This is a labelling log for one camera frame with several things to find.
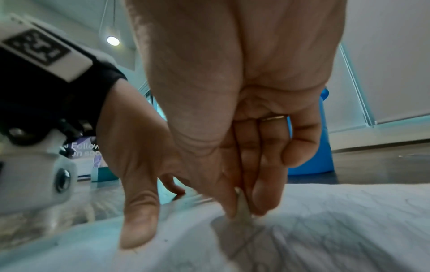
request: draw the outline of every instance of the paper sheet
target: paper sheet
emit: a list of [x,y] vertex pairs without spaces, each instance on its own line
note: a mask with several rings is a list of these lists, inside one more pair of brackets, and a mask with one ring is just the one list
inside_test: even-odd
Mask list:
[[2,272],[428,272],[430,185],[288,185],[252,224],[216,203],[162,208],[154,240],[118,251],[121,219],[0,254]]

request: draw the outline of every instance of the hand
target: hand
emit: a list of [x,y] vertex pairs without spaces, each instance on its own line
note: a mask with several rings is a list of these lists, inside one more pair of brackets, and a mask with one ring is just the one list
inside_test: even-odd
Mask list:
[[157,229],[157,178],[172,193],[184,194],[173,176],[187,184],[188,175],[166,121],[123,79],[109,91],[96,132],[103,158],[121,179],[125,192],[120,246],[140,246]]
[[[193,187],[229,216],[237,185],[253,213],[276,207],[287,167],[318,148],[318,99],[343,33],[346,0],[125,3]],[[291,140],[285,119],[259,121],[279,114],[291,118]]]

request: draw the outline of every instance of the ceiling light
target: ceiling light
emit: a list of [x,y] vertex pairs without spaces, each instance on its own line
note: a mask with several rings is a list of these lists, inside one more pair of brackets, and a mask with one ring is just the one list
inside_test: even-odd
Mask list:
[[110,45],[113,45],[113,46],[118,46],[118,45],[120,45],[120,40],[118,40],[116,37],[114,37],[114,36],[109,36],[107,39],[107,42],[110,44]]

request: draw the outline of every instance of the floor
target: floor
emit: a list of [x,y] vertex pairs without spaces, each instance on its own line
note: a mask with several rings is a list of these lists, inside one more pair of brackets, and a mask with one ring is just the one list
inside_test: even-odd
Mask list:
[[[334,173],[290,177],[289,183],[388,184],[428,183],[430,143],[333,154]],[[186,188],[184,197],[196,192]],[[159,186],[162,204],[175,195]],[[0,218],[0,250],[64,231],[73,225],[122,215],[124,194],[118,181],[78,183],[72,198],[37,212]]]

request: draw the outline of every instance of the gold ring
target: gold ring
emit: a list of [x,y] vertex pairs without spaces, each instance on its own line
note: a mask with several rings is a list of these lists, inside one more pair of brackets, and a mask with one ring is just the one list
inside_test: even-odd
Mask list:
[[267,118],[260,118],[260,121],[270,121],[270,120],[275,120],[275,119],[281,119],[281,118],[286,118],[286,115],[277,115],[277,116],[272,116],[272,117],[267,117]]

